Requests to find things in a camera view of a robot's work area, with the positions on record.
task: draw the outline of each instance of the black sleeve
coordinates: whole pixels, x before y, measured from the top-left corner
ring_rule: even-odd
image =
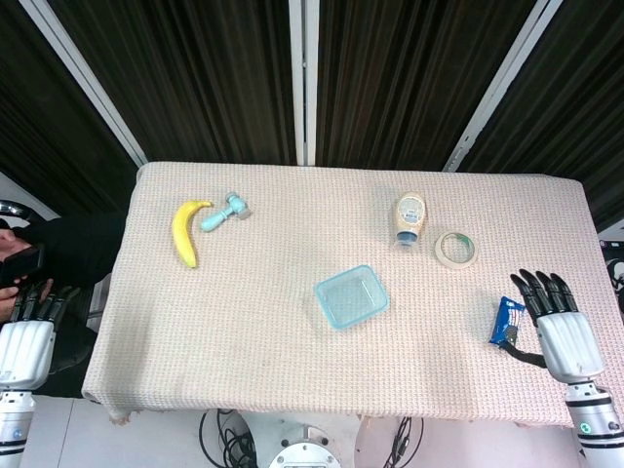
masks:
[[[125,214],[87,214],[15,228],[14,232],[30,244],[44,245],[44,269],[38,277],[86,288],[111,272],[125,227]]]

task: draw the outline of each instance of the yellow banana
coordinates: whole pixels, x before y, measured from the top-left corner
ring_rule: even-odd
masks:
[[[189,231],[189,221],[201,208],[211,207],[213,202],[203,200],[189,200],[177,209],[172,223],[172,232],[174,234],[174,244],[177,253],[187,266],[195,268],[197,266],[197,257],[195,249],[191,242]]]

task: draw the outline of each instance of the white floor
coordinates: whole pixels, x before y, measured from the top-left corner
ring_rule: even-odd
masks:
[[[21,468],[210,467],[198,442],[201,413],[142,412],[129,424],[109,422],[105,410],[85,400],[37,397]],[[359,468],[380,468],[392,438],[358,439],[358,449],[374,453]],[[419,430],[419,423],[414,430]],[[217,449],[214,438],[208,450]],[[410,467],[582,468],[571,431],[555,427],[520,428],[511,423],[426,420],[421,449]]]

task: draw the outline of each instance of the smartphone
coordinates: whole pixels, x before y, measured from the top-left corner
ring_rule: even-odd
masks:
[[[0,262],[0,288],[15,286],[15,280],[22,276],[32,275],[43,268],[43,245],[24,249],[7,256]]]

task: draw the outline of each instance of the blue snack package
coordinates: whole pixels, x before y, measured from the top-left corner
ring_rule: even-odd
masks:
[[[503,295],[500,298],[498,314],[496,315],[494,330],[491,333],[489,342],[500,345],[500,343],[507,341],[515,345],[516,338],[518,338],[520,318],[526,309],[522,304]]]

